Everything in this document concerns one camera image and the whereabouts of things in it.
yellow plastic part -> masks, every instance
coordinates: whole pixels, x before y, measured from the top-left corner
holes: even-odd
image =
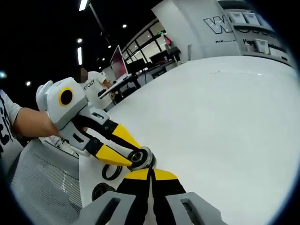
[[[155,173],[155,180],[176,180],[176,179],[178,179],[173,173],[168,172],[168,171],[154,169],[154,173]]]
[[[63,88],[63,89],[60,91],[59,95],[58,95],[58,102],[60,103],[61,106],[67,106],[67,105],[68,105],[68,104],[65,105],[65,104],[63,104],[63,103],[61,102],[61,95],[62,95],[62,93],[64,93],[66,90],[71,91],[72,94],[73,94],[72,89],[70,89],[70,88]]]
[[[132,179],[132,180],[147,180],[149,169],[141,169],[137,171],[133,171],[125,177],[126,179]]]
[[[117,128],[115,128],[112,134],[124,139],[125,141],[136,146],[139,149],[141,148],[141,146],[136,142],[133,136],[131,136],[131,134],[121,124],[119,124]]]
[[[107,145],[103,145],[96,154],[96,158],[109,165],[131,166],[132,162],[111,149]]]

gray gripper housing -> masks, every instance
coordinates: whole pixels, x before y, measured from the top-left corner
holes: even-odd
[[[227,225],[221,212],[194,192],[166,197],[176,225]],[[125,225],[135,195],[108,191],[84,207],[72,225]]]

pink screen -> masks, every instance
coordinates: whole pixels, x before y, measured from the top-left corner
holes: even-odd
[[[119,79],[121,76],[127,73],[126,65],[124,64],[119,46],[117,47],[116,51],[112,56],[111,65],[116,79]]]

white t-shirt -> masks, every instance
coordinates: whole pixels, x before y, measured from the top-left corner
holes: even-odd
[[[20,109],[18,104],[12,102],[7,94],[0,90],[0,156],[4,173],[9,171],[23,150],[23,146],[15,139],[11,130]]]
[[[105,89],[103,82],[106,79],[104,72],[90,71],[89,78],[82,84],[85,95],[89,102],[98,109],[105,109],[111,102],[110,95],[106,95],[103,99],[98,97],[98,93]]]

shelf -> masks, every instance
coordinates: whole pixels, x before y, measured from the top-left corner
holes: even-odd
[[[276,57],[276,56],[273,56],[273,55],[267,55],[267,54],[259,53],[259,52],[241,52],[241,53],[244,56],[255,56],[255,57],[266,58],[266,59],[269,59],[269,60],[275,60],[275,61],[278,61],[278,62],[282,62],[282,63],[284,63],[288,66],[291,66],[288,61],[283,60],[282,58],[279,58],[279,57]]]
[[[261,25],[254,25],[249,23],[232,23],[232,26],[236,29],[245,29],[245,30],[259,30],[259,31],[265,31],[275,34],[275,31],[271,28],[264,27]]]
[[[254,10],[254,8],[243,0],[218,0],[223,9],[245,9]]]

